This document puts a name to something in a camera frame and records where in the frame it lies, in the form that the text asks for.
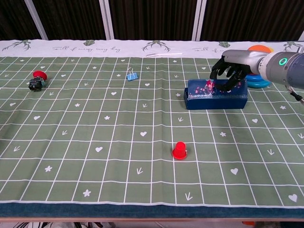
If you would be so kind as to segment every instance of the green indicator light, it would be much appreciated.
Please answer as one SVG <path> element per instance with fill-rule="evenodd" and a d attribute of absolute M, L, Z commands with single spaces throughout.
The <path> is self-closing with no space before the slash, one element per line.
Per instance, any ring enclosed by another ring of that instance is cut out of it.
<path fill-rule="evenodd" d="M 282 66 L 284 64 L 287 63 L 287 58 L 282 58 L 280 61 L 279 61 L 279 64 Z"/>

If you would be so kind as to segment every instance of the white heart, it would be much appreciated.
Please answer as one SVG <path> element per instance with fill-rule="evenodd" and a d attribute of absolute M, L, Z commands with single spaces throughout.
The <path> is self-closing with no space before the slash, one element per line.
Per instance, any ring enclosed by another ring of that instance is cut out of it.
<path fill-rule="evenodd" d="M 288 198 L 291 199 L 293 202 L 296 202 L 298 199 L 298 196 L 293 194 L 293 195 L 289 195 Z"/>
<path fill-rule="evenodd" d="M 230 170 L 234 175 L 236 175 L 238 173 L 238 168 L 234 168 Z"/>
<path fill-rule="evenodd" d="M 101 146 L 101 147 L 96 147 L 96 148 L 95 148 L 96 152 L 100 152 L 102 149 L 103 149 L 102 146 Z"/>

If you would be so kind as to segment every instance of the white arrow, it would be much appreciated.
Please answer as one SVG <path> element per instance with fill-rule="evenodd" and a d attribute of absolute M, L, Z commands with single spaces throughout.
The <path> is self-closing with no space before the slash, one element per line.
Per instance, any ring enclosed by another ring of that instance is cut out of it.
<path fill-rule="evenodd" d="M 17 146 L 17 147 L 14 148 L 14 152 L 16 152 L 18 150 L 20 150 L 20 146 Z"/>
<path fill-rule="evenodd" d="M 143 171 L 142 171 L 142 168 L 140 168 L 140 169 L 136 169 L 137 170 L 137 174 L 141 174 Z"/>
<path fill-rule="evenodd" d="M 274 154 L 274 152 L 272 152 L 271 149 L 270 149 L 270 150 L 267 150 L 267 152 L 268 152 L 270 155 L 273 155 L 273 154 Z"/>
<path fill-rule="evenodd" d="M 190 199 L 193 198 L 192 196 L 190 197 L 190 192 L 188 193 L 188 195 L 185 193 L 185 196 L 186 196 L 187 201 L 189 201 Z"/>

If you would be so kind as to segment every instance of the green grid mat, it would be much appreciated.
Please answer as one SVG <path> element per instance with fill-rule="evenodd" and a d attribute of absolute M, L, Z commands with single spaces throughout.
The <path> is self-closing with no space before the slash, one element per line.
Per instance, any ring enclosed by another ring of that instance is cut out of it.
<path fill-rule="evenodd" d="M 185 109 L 216 61 L 0 58 L 0 202 L 304 207 L 304 108 L 283 86 L 250 89 L 243 110 Z"/>

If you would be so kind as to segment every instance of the white star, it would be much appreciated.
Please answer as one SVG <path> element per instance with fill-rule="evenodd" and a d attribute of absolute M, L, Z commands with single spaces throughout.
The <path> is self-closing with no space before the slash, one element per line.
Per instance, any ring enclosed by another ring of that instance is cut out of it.
<path fill-rule="evenodd" d="M 85 192 L 83 192 L 82 194 L 84 194 L 85 197 L 90 196 L 91 191 L 89 191 L 89 189 L 85 190 Z"/>
<path fill-rule="evenodd" d="M 46 172 L 51 172 L 51 169 L 52 169 L 53 167 L 50 167 L 50 166 L 47 166 L 46 168 L 44 168 L 45 170 L 46 170 Z"/>

